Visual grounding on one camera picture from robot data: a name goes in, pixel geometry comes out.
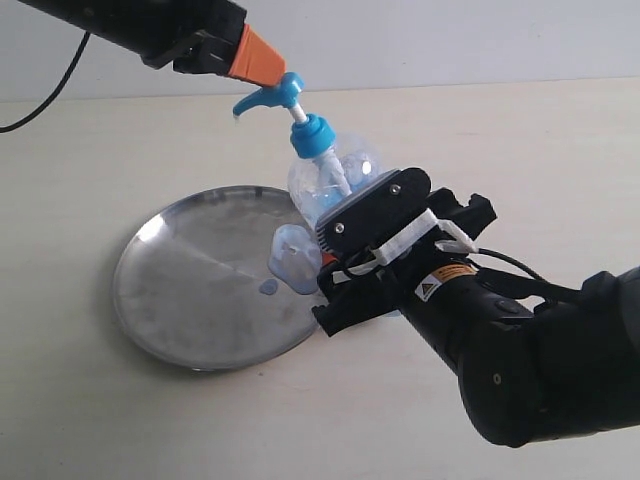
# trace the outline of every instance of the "orange gripper tip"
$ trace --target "orange gripper tip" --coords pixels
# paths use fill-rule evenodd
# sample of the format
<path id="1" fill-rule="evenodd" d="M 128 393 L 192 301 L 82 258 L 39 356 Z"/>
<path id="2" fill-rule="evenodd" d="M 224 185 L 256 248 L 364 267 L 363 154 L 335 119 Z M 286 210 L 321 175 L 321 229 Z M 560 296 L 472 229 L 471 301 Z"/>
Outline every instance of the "orange gripper tip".
<path id="1" fill-rule="evenodd" d="M 245 24 L 228 76 L 261 87 L 274 87 L 282 80 L 286 68 L 284 58 Z"/>

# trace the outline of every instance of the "table surface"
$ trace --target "table surface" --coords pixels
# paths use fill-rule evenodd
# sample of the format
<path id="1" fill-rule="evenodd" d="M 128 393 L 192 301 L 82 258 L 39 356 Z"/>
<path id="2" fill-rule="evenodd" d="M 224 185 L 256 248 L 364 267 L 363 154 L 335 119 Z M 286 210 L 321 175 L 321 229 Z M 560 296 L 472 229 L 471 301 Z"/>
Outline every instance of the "table surface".
<path id="1" fill-rule="evenodd" d="M 237 97 L 61 102 L 0 138 L 0 478 L 628 479 L 640 428 L 494 447 L 402 318 L 318 333 L 225 375 L 133 347 L 115 263 L 159 208 L 212 187 L 284 186 L 285 111 Z M 481 245 L 577 286 L 638 263 L 640 79 L 310 93 L 387 167 L 424 168 L 499 221 Z M 0 105 L 9 123 L 28 104 Z"/>

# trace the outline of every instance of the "cable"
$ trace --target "cable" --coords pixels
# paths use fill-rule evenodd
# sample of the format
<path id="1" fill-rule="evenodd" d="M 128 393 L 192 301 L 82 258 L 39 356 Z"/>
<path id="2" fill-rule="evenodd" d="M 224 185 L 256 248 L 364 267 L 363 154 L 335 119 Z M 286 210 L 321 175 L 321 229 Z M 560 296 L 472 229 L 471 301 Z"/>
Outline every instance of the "cable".
<path id="1" fill-rule="evenodd" d="M 51 95 L 49 95 L 47 99 L 44 102 L 42 102 L 40 106 L 38 106 L 38 108 L 36 108 L 33 112 L 31 112 L 26 117 L 22 118 L 21 120 L 18 120 L 16 123 L 13 123 L 9 126 L 0 127 L 0 133 L 9 133 L 9 132 L 13 132 L 14 130 L 17 130 L 20 127 L 24 127 L 27 123 L 31 122 L 38 115 L 44 112 L 47 109 L 47 107 L 53 103 L 53 101 L 58 97 L 58 95 L 60 95 L 60 92 L 62 92 L 62 89 L 67 85 L 67 82 L 71 78 L 71 74 L 76 69 L 78 62 L 80 61 L 80 57 L 82 57 L 82 53 L 84 52 L 84 49 L 87 46 L 87 43 L 89 42 L 90 36 L 91 34 L 89 32 L 85 32 L 84 36 L 82 37 L 82 41 L 78 46 L 78 50 L 76 50 L 76 54 L 73 56 L 73 60 L 71 60 L 71 63 L 67 68 L 67 71 L 64 72 L 64 75 L 62 76 L 62 80 L 60 80 L 60 83 L 58 83 L 58 86 L 53 90 Z"/>
<path id="2" fill-rule="evenodd" d="M 498 260 L 502 260 L 503 262 L 510 263 L 514 267 L 519 268 L 523 272 L 527 273 L 531 278 L 534 278 L 535 280 L 538 280 L 540 282 L 549 283 L 541 275 L 536 273 L 532 268 L 529 268 L 524 263 L 520 262 L 519 260 L 516 260 L 515 258 L 511 258 L 510 256 L 505 255 L 504 253 L 496 252 L 494 250 L 489 250 L 486 248 L 480 248 L 478 250 L 478 254 L 485 255 L 487 257 L 497 258 Z"/>

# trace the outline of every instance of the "round metal tray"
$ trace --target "round metal tray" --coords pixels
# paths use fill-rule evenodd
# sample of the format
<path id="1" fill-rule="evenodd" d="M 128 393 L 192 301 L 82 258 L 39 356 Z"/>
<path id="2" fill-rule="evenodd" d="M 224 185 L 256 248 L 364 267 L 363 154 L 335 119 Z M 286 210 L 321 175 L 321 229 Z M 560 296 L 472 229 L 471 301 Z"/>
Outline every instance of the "round metal tray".
<path id="1" fill-rule="evenodd" d="M 267 187 L 202 192 L 151 218 L 115 271 L 125 333 L 166 362 L 206 371 L 254 365 L 300 344 L 317 329 L 318 298 L 279 281 L 269 295 L 272 236 L 285 223 L 304 220 L 287 192 Z"/>

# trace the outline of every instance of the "metal plate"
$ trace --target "metal plate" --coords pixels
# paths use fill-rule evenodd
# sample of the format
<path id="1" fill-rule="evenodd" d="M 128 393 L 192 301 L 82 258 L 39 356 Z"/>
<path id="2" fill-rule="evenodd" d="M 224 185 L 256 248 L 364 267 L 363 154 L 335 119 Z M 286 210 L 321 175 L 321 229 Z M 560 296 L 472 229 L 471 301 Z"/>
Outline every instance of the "metal plate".
<path id="1" fill-rule="evenodd" d="M 270 360 L 316 329 L 316 296 L 300 296 L 267 267 L 275 230 L 304 225 L 289 194 L 228 187 L 181 200 L 131 240 L 114 277 L 125 333 L 158 358 L 195 370 Z"/>

